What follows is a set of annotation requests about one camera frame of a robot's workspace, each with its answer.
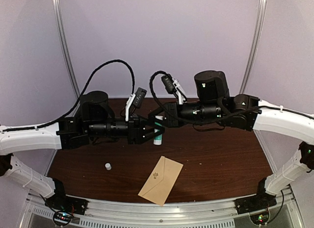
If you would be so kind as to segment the aluminium frame post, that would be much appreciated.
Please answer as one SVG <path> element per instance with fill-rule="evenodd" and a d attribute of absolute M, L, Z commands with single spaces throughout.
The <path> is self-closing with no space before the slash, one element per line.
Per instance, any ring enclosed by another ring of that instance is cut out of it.
<path fill-rule="evenodd" d="M 72 89 L 74 91 L 75 96 L 79 97 L 79 87 L 77 83 L 77 79 L 74 73 L 70 52 L 67 44 L 66 39 L 66 33 L 64 30 L 64 24 L 62 19 L 62 11 L 61 11 L 61 5 L 60 0 L 52 0 L 52 6 L 55 14 L 55 20 L 57 25 L 57 32 L 60 40 L 61 50 L 64 58 L 64 62 L 66 65 L 67 73 L 69 76 L 70 84 L 72 86 Z"/>
<path fill-rule="evenodd" d="M 261 38 L 262 29 L 263 29 L 263 25 L 264 25 L 266 8 L 267 8 L 267 0 L 259 0 L 255 29 L 254 29 L 254 33 L 253 33 L 251 48 L 250 48 L 244 76 L 243 76 L 241 87 L 239 90 L 240 94 L 245 93 L 245 90 L 246 90 L 248 82 L 249 82 L 250 74 L 251 74 L 253 66 L 254 66 L 254 61 L 256 58 L 258 45 L 259 45 L 259 41 Z"/>

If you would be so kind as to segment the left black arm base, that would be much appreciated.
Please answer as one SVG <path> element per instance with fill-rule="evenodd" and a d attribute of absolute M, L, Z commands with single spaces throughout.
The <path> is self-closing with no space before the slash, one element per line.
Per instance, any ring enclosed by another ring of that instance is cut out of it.
<path fill-rule="evenodd" d="M 84 215 L 88 201 L 85 199 L 67 196 L 64 185 L 57 179 L 52 179 L 55 185 L 54 194 L 45 198 L 45 205 L 55 210 L 66 211 L 78 215 Z"/>

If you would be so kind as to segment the front aluminium slotted rail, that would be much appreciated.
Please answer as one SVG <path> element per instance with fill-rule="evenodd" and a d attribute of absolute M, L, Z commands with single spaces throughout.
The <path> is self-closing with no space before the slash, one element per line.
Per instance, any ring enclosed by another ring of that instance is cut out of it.
<path fill-rule="evenodd" d="M 229 198 L 206 202 L 168 203 L 158 206 L 148 203 L 120 203 L 86 199 L 84 215 L 75 214 L 65 228 L 305 228 L 292 189 L 283 189 L 277 205 L 268 208 L 270 224 L 255 225 L 253 218 L 264 210 L 239 214 L 235 200 Z M 29 192 L 18 228 L 60 228 L 53 212 L 44 201 Z"/>

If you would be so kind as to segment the white glue stick cap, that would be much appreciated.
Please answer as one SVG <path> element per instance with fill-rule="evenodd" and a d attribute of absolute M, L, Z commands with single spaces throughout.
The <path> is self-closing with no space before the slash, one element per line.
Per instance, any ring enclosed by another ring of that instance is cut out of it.
<path fill-rule="evenodd" d="M 112 169 L 112 166 L 111 166 L 110 163 L 106 163 L 106 164 L 105 164 L 105 168 L 109 171 L 109 170 Z"/>

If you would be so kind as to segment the left round circuit board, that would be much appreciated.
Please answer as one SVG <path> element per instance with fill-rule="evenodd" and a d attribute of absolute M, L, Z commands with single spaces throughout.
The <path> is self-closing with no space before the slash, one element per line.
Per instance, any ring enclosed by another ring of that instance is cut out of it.
<path fill-rule="evenodd" d="M 66 226 L 73 220 L 73 218 L 74 216 L 68 212 L 56 211 L 53 214 L 52 220 L 57 226 Z"/>

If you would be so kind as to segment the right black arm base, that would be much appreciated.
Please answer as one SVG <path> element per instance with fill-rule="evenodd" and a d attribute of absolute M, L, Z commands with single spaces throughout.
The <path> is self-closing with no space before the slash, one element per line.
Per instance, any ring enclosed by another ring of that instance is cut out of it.
<path fill-rule="evenodd" d="M 235 206 L 238 214 L 266 209 L 277 204 L 276 195 L 271 195 L 266 192 L 265 181 L 266 178 L 263 178 L 258 183 L 257 192 L 255 195 L 235 200 Z"/>

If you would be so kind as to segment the right round circuit board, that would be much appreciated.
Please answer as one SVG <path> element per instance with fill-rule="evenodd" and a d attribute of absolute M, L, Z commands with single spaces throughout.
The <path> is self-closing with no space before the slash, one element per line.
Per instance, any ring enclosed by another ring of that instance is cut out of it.
<path fill-rule="evenodd" d="M 267 211 L 250 214 L 251 222 L 257 226 L 265 225 L 268 222 L 269 218 L 270 218 L 270 213 Z"/>

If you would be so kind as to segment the right aluminium frame post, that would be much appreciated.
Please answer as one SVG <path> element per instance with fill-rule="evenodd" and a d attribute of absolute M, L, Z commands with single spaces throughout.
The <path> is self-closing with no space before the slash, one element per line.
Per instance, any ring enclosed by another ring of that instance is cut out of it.
<path fill-rule="evenodd" d="M 258 45 L 259 45 L 259 41 L 261 38 L 262 29 L 263 29 L 263 25 L 264 25 L 266 8 L 267 8 L 267 0 L 259 0 L 255 29 L 254 29 L 254 33 L 253 33 L 251 48 L 250 48 L 244 76 L 243 76 L 241 87 L 239 90 L 240 94 L 245 93 L 245 90 L 246 90 L 248 82 L 249 82 L 250 74 L 251 74 L 253 66 L 254 66 L 254 61 L 256 58 Z"/>

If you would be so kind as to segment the round circuit board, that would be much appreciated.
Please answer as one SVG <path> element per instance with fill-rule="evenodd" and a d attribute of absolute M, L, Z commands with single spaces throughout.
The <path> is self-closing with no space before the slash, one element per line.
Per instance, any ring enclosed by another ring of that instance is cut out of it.
<path fill-rule="evenodd" d="M 57 226 L 66 226 L 73 220 L 73 218 L 74 216 L 68 212 L 56 211 L 53 214 L 52 220 Z"/>
<path fill-rule="evenodd" d="M 267 211 L 250 214 L 251 222 L 257 226 L 265 225 L 268 222 L 269 218 L 270 218 L 270 213 Z"/>

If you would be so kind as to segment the brown kraft envelope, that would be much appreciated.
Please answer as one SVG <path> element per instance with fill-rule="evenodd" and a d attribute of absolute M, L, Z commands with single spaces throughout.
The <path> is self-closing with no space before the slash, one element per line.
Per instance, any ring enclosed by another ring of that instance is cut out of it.
<path fill-rule="evenodd" d="M 161 156 L 138 196 L 164 206 L 182 168 L 183 164 Z"/>

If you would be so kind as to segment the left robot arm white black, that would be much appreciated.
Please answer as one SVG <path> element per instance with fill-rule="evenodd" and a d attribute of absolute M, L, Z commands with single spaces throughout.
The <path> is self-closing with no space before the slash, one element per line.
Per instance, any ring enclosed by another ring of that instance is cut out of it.
<path fill-rule="evenodd" d="M 128 144 L 143 144 L 164 133 L 156 120 L 126 114 L 117 118 L 109 106 L 108 95 L 92 91 L 79 98 L 73 117 L 35 126 L 0 128 L 0 175 L 11 177 L 51 200 L 59 210 L 70 207 L 63 183 L 46 177 L 22 163 L 16 152 L 29 150 L 69 150 L 89 145 L 98 138 L 126 138 Z"/>

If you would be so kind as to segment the left aluminium frame post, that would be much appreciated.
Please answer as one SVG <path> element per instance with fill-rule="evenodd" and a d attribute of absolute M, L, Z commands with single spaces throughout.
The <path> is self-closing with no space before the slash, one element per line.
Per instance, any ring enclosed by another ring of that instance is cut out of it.
<path fill-rule="evenodd" d="M 70 84 L 72 86 L 72 89 L 74 91 L 75 96 L 79 97 L 79 87 L 77 83 L 77 79 L 74 73 L 70 52 L 67 44 L 66 39 L 66 33 L 64 30 L 64 24 L 62 19 L 62 11 L 61 11 L 61 5 L 60 0 L 52 0 L 52 6 L 55 14 L 55 20 L 57 25 L 57 32 L 60 40 L 61 50 L 64 58 L 64 62 L 66 65 L 67 73 L 69 76 Z"/>

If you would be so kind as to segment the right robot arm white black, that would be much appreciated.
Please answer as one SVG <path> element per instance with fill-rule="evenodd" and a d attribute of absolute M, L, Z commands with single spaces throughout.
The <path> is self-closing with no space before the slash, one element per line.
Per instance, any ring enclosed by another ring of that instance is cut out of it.
<path fill-rule="evenodd" d="M 165 127 L 191 124 L 218 124 L 246 131 L 261 130 L 301 140 L 293 157 L 281 169 L 259 182 L 251 204 L 262 209 L 284 187 L 303 173 L 314 170 L 314 117 L 310 114 L 277 106 L 257 97 L 229 95 L 226 76 L 222 71 L 202 71 L 194 77 L 199 100 L 188 102 L 178 81 L 165 71 L 155 72 L 149 88 L 159 108 L 150 114 L 154 118 L 164 112 Z"/>

